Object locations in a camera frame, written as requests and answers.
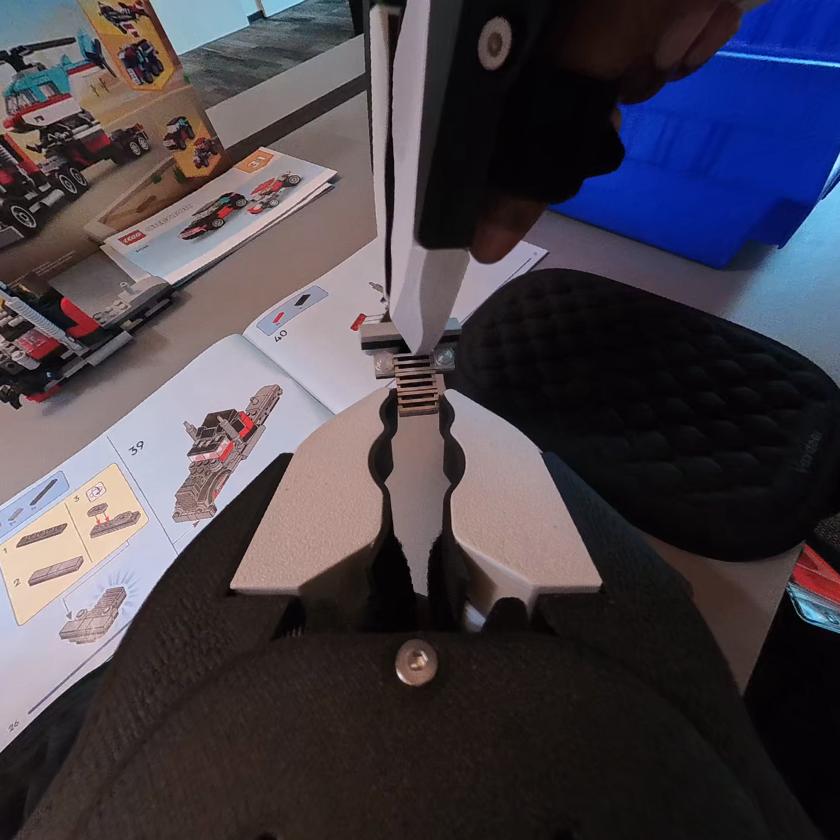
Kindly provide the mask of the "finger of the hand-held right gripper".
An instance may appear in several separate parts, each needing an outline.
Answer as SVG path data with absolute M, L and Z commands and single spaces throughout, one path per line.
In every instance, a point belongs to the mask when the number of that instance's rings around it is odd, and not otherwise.
M 367 9 L 367 72 L 376 243 L 381 252 L 380 267 L 385 301 L 383 320 L 389 321 L 393 223 L 392 49 L 396 45 L 396 37 L 392 31 L 396 24 L 396 13 L 383 2 L 368 2 Z
M 418 239 L 462 6 L 406 2 L 395 43 L 391 315 L 415 354 L 438 345 L 469 265 L 467 250 L 429 250 Z

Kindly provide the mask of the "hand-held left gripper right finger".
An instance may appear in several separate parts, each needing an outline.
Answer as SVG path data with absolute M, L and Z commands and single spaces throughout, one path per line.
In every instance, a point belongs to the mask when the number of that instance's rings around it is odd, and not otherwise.
M 602 588 L 579 529 L 539 447 L 507 420 L 455 389 L 439 402 L 444 441 L 443 527 L 429 557 L 436 624 L 474 624 L 500 601 L 531 617 L 542 596 Z

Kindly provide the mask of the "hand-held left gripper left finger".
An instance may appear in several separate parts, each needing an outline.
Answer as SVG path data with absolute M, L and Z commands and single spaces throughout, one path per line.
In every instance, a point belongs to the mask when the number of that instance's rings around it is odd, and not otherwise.
M 395 535 L 396 392 L 381 388 L 318 427 L 292 456 L 231 581 L 297 598 L 308 618 L 384 632 L 415 627 L 415 592 Z

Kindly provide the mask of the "lego truck model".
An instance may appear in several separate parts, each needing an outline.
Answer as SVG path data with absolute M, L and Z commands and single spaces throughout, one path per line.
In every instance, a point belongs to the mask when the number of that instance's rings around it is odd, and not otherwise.
M 172 304 L 174 289 L 151 277 L 88 314 L 57 290 L 38 295 L 1 284 L 1 402 L 42 403 L 69 378 L 98 366 Z

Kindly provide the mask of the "yellow lego box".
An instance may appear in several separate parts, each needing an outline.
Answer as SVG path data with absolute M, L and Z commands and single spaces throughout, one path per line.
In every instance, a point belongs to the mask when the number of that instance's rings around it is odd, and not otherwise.
M 47 282 L 230 167 L 152 2 L 1 2 L 1 275 Z

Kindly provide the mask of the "person's right hand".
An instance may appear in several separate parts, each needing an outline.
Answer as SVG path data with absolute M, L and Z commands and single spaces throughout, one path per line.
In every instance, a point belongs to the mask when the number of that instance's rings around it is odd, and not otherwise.
M 504 129 L 530 153 L 546 148 L 549 165 L 527 185 L 517 179 L 486 194 L 470 245 L 477 261 L 508 254 L 550 204 L 578 193 L 584 181 L 614 172 L 623 160 L 620 103 L 651 99 L 671 81 L 702 67 L 734 36 L 740 2 L 558 2 L 553 30 L 541 38 L 515 105 L 524 117 L 551 117 L 553 131 L 505 117 Z

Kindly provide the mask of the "black wrist rest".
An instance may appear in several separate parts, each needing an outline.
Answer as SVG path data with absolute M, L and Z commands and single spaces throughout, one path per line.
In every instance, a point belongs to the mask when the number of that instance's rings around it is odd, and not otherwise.
M 768 559 L 839 508 L 839 391 L 737 323 L 573 269 L 509 281 L 465 321 L 445 381 L 646 534 Z

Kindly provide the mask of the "open instruction booklet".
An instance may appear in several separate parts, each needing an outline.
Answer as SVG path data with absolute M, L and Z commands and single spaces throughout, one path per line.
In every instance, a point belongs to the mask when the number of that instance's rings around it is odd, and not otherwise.
M 219 340 L 2 504 L 1 746 L 106 662 L 175 558 L 277 456 L 386 381 L 374 240 Z

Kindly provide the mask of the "closed instruction booklet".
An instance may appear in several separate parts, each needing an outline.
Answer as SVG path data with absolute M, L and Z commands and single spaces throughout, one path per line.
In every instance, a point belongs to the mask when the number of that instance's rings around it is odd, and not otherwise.
M 338 173 L 258 148 L 226 173 L 100 247 L 132 278 L 176 287 L 333 187 Z

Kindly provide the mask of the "large blue storage bin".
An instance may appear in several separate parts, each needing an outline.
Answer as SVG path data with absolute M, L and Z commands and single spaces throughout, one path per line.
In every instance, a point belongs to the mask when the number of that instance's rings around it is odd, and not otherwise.
M 621 167 L 552 211 L 712 268 L 785 246 L 838 158 L 839 2 L 748 11 L 705 66 L 623 107 L 621 138 Z

